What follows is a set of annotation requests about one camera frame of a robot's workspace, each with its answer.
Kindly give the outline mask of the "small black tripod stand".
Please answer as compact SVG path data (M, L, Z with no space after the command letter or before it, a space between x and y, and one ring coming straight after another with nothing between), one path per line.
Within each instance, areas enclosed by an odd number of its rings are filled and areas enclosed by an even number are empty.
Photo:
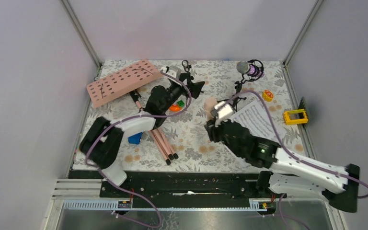
M184 73L182 73L181 75L183 75L183 78L187 81L192 81L194 79L194 77L191 75L190 70L192 68L191 64L189 63L188 60L183 60L182 61L182 67L184 69Z

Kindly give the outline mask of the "pink microphone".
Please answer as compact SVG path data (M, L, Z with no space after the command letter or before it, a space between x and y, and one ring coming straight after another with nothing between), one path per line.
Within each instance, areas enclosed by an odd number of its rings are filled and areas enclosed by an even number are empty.
M210 113L213 109L214 109L214 106L217 104L217 100L215 98L208 98L205 100L204 102L204 110L207 112L207 113Z

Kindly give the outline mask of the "sheet music page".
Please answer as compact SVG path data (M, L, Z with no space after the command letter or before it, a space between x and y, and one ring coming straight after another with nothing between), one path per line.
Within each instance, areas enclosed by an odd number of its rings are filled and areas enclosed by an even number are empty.
M278 142L267 112L258 100L240 109L230 119L249 129L253 136Z

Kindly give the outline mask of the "purple glitter microphone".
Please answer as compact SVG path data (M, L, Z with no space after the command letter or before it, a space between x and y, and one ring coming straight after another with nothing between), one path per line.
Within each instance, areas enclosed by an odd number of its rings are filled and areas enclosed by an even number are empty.
M236 70L240 74L246 74L251 77L259 76L264 71L264 66L259 60L239 61L236 64Z

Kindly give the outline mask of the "pink music stand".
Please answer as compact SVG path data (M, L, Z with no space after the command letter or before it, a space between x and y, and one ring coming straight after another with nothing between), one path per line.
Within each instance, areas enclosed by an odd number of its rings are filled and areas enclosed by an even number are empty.
M86 86L86 89L94 108L128 94L141 111L144 107L139 102L139 97L141 96L137 89L161 77L161 72L150 61L144 59L111 73L102 79L91 82ZM174 155L175 153L170 153L172 150L170 150L170 144L166 138L162 137L164 134L162 135L161 131L158 128L154 128L154 126L146 131L133 131L133 134L128 135L126 138L140 132L148 132L150 134L167 165L170 165L174 157L177 157Z

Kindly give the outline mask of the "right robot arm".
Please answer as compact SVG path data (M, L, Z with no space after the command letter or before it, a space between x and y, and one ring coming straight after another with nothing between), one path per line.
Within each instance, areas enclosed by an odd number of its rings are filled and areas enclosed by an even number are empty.
M340 211L357 212L360 167L335 166L301 156L272 140L254 136L232 121L205 124L212 142L221 142L243 162L263 168L256 183L259 196L274 194L317 197Z

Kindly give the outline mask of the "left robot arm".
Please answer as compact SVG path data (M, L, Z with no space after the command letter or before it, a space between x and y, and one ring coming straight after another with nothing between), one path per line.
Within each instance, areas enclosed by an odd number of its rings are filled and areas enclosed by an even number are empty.
M136 115L117 120L98 117L79 145L79 151L85 155L86 164L97 168L102 177L112 184L111 191L118 197L127 195L130 186L125 181L127 174L120 163L116 162L122 140L159 128L167 118L173 116L167 115L166 112L180 96L187 98L186 107L189 107L204 85L203 82L192 83L191 76L185 79L172 76L168 78L170 87L154 87L145 108Z

